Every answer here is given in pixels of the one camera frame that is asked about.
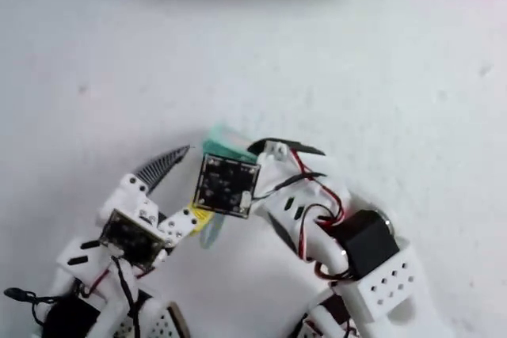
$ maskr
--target black wire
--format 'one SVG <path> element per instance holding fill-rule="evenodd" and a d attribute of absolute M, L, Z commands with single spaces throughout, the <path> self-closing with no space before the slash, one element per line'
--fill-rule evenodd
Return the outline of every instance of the black wire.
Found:
<path fill-rule="evenodd" d="M 54 304 L 61 300 L 62 296 L 51 296 L 51 297 L 37 297 L 37 295 L 34 292 L 31 291 L 23 291 L 19 288 L 9 288 L 5 289 L 3 294 L 9 298 L 12 298 L 13 300 L 19 301 L 19 302 L 28 302 L 32 304 L 32 316 L 35 322 L 40 325 L 44 326 L 44 323 L 37 317 L 36 313 L 36 307 L 39 304 Z"/>
<path fill-rule="evenodd" d="M 347 327 L 346 327 L 346 330 L 345 330 L 345 335 L 343 336 L 343 338 L 349 338 L 350 336 L 350 319 L 347 320 Z"/>
<path fill-rule="evenodd" d="M 123 289 L 123 291 L 125 293 L 125 297 L 127 298 L 127 301 L 128 301 L 128 306 L 130 307 L 130 309 L 132 311 L 132 320 L 134 322 L 134 337 L 141 338 L 141 329 L 139 327 L 139 315 L 137 313 L 138 312 L 137 307 L 135 306 L 135 303 L 134 303 L 134 298 L 132 297 L 132 293 L 130 292 L 130 288 L 128 287 L 128 284 L 125 281 L 124 273 L 121 270 L 120 262 L 114 256 L 112 256 L 111 259 L 112 259 L 112 262 L 116 265 L 116 268 L 118 268 L 118 276 L 120 277 L 121 289 Z"/>
<path fill-rule="evenodd" d="M 292 184 L 295 184 L 296 182 L 299 182 L 301 180 L 305 180 L 307 178 L 316 178 L 316 177 L 325 177 L 326 174 L 319 173 L 319 172 L 304 172 L 304 173 L 298 173 L 295 176 L 289 177 L 287 180 L 284 180 L 280 182 L 278 185 L 275 185 L 273 189 L 271 189 L 269 192 L 264 194 L 261 197 L 255 197 L 253 198 L 254 201 L 258 201 L 261 199 L 266 199 L 270 195 L 272 195 L 275 192 L 278 192 L 279 190 L 286 188 L 287 186 L 290 186 Z"/>

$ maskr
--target black object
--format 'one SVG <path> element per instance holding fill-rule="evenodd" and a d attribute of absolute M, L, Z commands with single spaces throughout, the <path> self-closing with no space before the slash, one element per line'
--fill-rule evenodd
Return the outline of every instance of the black object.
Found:
<path fill-rule="evenodd" d="M 259 165 L 205 154 L 193 206 L 248 218 L 250 206 L 241 207 L 241 201 L 245 192 L 253 195 L 259 169 Z"/>
<path fill-rule="evenodd" d="M 291 239 L 291 236 L 287 232 L 287 230 L 268 212 L 269 221 L 271 222 L 271 226 L 275 230 L 276 235 L 295 253 L 298 254 L 297 248 L 295 247 L 294 242 Z"/>
<path fill-rule="evenodd" d="M 36 306 L 39 304 L 54 304 L 56 302 L 59 302 L 61 299 L 64 298 L 64 296 L 50 296 L 50 297 L 37 297 L 37 295 L 34 292 L 31 291 L 23 291 L 20 288 L 8 288 L 5 289 L 3 294 L 9 298 L 12 298 L 15 301 L 19 302 L 28 302 L 32 304 L 32 316 L 35 322 L 40 325 L 44 326 L 44 323 L 37 317 L 36 314 Z"/>
<path fill-rule="evenodd" d="M 99 314 L 78 296 L 66 296 L 49 310 L 42 338 L 85 338 Z"/>
<path fill-rule="evenodd" d="M 132 297 L 132 293 L 130 292 L 130 288 L 128 287 L 127 282 L 124 278 L 124 273 L 121 270 L 120 262 L 114 256 L 111 257 L 112 262 L 116 265 L 118 269 L 118 276 L 120 277 L 120 285 L 121 289 L 125 293 L 125 297 L 128 301 L 128 306 L 130 307 L 130 312 L 132 314 L 132 320 L 134 323 L 134 337 L 141 338 L 141 328 L 139 327 L 139 310 L 137 309 L 136 304 L 134 303 L 134 298 Z"/>
<path fill-rule="evenodd" d="M 337 294 L 333 294 L 328 299 L 321 302 L 322 306 L 326 308 L 328 312 L 330 312 L 333 319 L 339 324 L 344 324 L 346 321 L 350 320 L 350 314 L 343 302 L 343 298 L 338 296 Z"/>
<path fill-rule="evenodd" d="M 361 210 L 328 230 L 347 252 L 350 273 L 361 279 L 397 252 L 399 247 L 383 218 L 373 210 Z"/>
<path fill-rule="evenodd" d="M 102 230 L 100 242 L 114 244 L 124 250 L 124 259 L 144 271 L 151 268 L 165 242 L 149 230 L 114 210 Z"/>
<path fill-rule="evenodd" d="M 88 263 L 88 256 L 87 255 L 72 257 L 69 259 L 69 261 L 67 261 L 67 264 L 69 264 L 69 265 L 76 265 L 76 264 L 83 264 L 83 263 Z"/>
<path fill-rule="evenodd" d="M 95 249 L 101 245 L 99 241 L 86 241 L 81 245 L 81 249 Z"/>
<path fill-rule="evenodd" d="M 256 142 L 251 144 L 247 148 L 247 150 L 250 153 L 256 154 L 258 156 L 264 150 L 264 146 L 266 145 L 267 142 L 282 142 L 283 144 L 287 144 L 290 149 L 295 150 L 296 152 L 303 152 L 305 154 L 319 154 L 321 156 L 325 156 L 324 152 L 318 150 L 317 148 L 314 148 L 313 146 L 305 146 L 300 142 L 294 142 L 292 140 L 285 140 L 279 138 L 265 138 L 257 140 Z"/>
<path fill-rule="evenodd" d="M 183 146 L 176 150 L 171 150 L 149 160 L 149 162 L 134 171 L 134 174 L 148 186 L 147 195 L 150 195 L 167 173 L 183 160 L 189 149 L 190 146 Z"/>

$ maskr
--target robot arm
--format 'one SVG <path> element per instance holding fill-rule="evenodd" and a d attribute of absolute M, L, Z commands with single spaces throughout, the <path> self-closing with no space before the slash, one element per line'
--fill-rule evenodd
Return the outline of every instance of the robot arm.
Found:
<path fill-rule="evenodd" d="M 332 292 L 311 307 L 295 336 L 348 336 L 349 318 L 363 338 L 453 336 L 433 305 L 414 248 L 394 235 L 391 222 L 377 207 L 343 184 L 331 184 L 329 177 L 301 180 L 269 193 L 275 184 L 302 171 L 331 174 L 328 157 L 268 142 L 257 163 L 261 171 L 256 212 L 302 260 L 317 263 L 316 273 L 333 280 Z M 334 190 L 341 205 L 326 189 Z M 326 220 L 334 223 L 325 224 Z M 329 275 L 320 271 L 323 266 Z M 347 318 L 334 313 L 336 309 L 343 309 L 341 315 Z"/>

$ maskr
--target white surface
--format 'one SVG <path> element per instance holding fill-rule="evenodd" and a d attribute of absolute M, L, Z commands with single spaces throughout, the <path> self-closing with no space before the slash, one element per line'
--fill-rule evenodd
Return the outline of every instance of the white surface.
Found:
<path fill-rule="evenodd" d="M 362 338 L 457 338 L 430 298 L 424 268 L 411 245 L 355 283 L 337 288 Z"/>
<path fill-rule="evenodd" d="M 0 284 L 39 293 L 145 158 L 219 120 L 300 139 L 395 208 L 458 336 L 507 329 L 507 0 L 0 0 Z M 194 150 L 154 194 L 179 210 Z M 278 337 L 324 286 L 260 219 L 147 277 L 195 337 Z M 0 301 L 0 336 L 29 306 Z"/>

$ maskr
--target wire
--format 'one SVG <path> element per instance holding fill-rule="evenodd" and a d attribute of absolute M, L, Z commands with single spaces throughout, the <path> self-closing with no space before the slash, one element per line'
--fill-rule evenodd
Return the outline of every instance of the wire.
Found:
<path fill-rule="evenodd" d="M 341 281 L 341 280 L 351 280 L 353 278 L 349 271 L 338 273 L 336 275 L 330 275 L 322 271 L 322 266 L 323 266 L 322 263 L 316 262 L 314 267 L 314 273 L 320 279 L 329 281 Z"/>
<path fill-rule="evenodd" d="M 330 213 L 331 217 L 334 217 L 333 212 L 331 209 L 329 209 L 327 206 L 324 206 L 320 203 L 312 203 L 308 205 L 304 211 L 303 215 L 301 217 L 301 226 L 299 227 L 299 242 L 298 242 L 298 256 L 300 259 L 304 261 L 308 261 L 307 259 L 307 239 L 306 239 L 306 231 L 305 231 L 305 219 L 307 218 L 308 212 L 313 207 L 322 207 L 323 209 L 327 210 L 328 213 Z"/>
<path fill-rule="evenodd" d="M 88 298 L 98 287 L 98 285 L 102 282 L 102 280 L 109 274 L 109 267 L 102 272 L 100 276 L 93 282 L 88 292 L 85 292 L 83 289 L 81 290 L 81 296 L 83 298 Z"/>
<path fill-rule="evenodd" d="M 44 326 L 44 323 L 37 317 L 37 313 L 36 313 L 37 305 L 39 305 L 39 304 L 49 304 L 49 305 L 55 304 L 63 298 L 63 296 L 37 297 L 37 295 L 34 292 L 23 291 L 20 288 L 5 289 L 3 294 L 9 298 L 12 298 L 13 300 L 16 300 L 19 302 L 29 302 L 30 304 L 32 304 L 33 319 L 40 326 Z"/>
<path fill-rule="evenodd" d="M 118 261 L 118 258 L 111 256 L 112 262 L 116 265 L 116 268 L 118 268 L 118 277 L 120 277 L 120 285 L 121 289 L 123 289 L 125 293 L 125 297 L 128 301 L 128 306 L 130 307 L 132 311 L 132 320 L 134 322 L 134 337 L 135 338 L 141 338 L 141 329 L 139 327 L 139 315 L 137 307 L 134 303 L 134 298 L 132 297 L 132 293 L 130 292 L 130 288 L 128 287 L 127 282 L 124 278 L 124 273 L 121 270 L 120 262 Z"/>
<path fill-rule="evenodd" d="M 343 338 L 349 338 L 350 336 L 350 318 L 347 320 L 347 326 L 345 328 L 345 335 L 343 336 Z"/>
<path fill-rule="evenodd" d="M 303 163 L 303 161 L 299 157 L 296 150 L 290 150 L 290 151 L 291 151 L 291 154 L 292 154 L 293 158 L 295 159 L 295 162 L 296 162 L 297 166 L 299 167 L 299 170 L 301 171 L 301 173 L 308 173 L 307 170 L 311 171 L 311 169 Z M 334 219 L 329 220 L 326 223 L 323 223 L 322 227 L 332 226 L 336 223 L 341 222 L 345 217 L 345 210 L 343 208 L 343 203 L 341 201 L 341 198 L 335 192 L 333 192 L 331 189 L 329 189 L 327 186 L 325 186 L 322 182 L 320 182 L 319 180 L 316 180 L 311 177 L 309 178 L 309 180 L 314 181 L 317 184 L 319 184 L 321 186 L 322 190 L 324 192 L 326 192 L 337 204 L 338 213 L 337 213 L 336 217 Z"/>
<path fill-rule="evenodd" d="M 155 268 L 154 268 L 154 267 L 152 267 L 152 268 L 148 269 L 147 271 L 143 272 L 141 275 L 137 275 L 135 278 L 136 278 L 136 279 L 138 279 L 138 280 L 139 280 L 139 279 L 142 279 L 144 276 L 149 275 L 149 274 L 150 274 L 150 273 L 152 273 L 154 270 L 155 270 Z"/>
<path fill-rule="evenodd" d="M 280 182 L 278 185 L 275 185 L 273 189 L 268 191 L 266 194 L 260 197 L 253 198 L 254 201 L 258 201 L 261 199 L 266 199 L 269 196 L 271 196 L 273 193 L 278 192 L 279 190 L 286 188 L 287 186 L 290 186 L 292 184 L 295 184 L 296 182 L 299 182 L 301 180 L 313 180 L 316 177 L 325 177 L 326 175 L 324 173 L 319 172 L 304 172 L 304 173 L 298 173 L 294 176 L 289 177 L 287 180 L 284 180 Z"/>

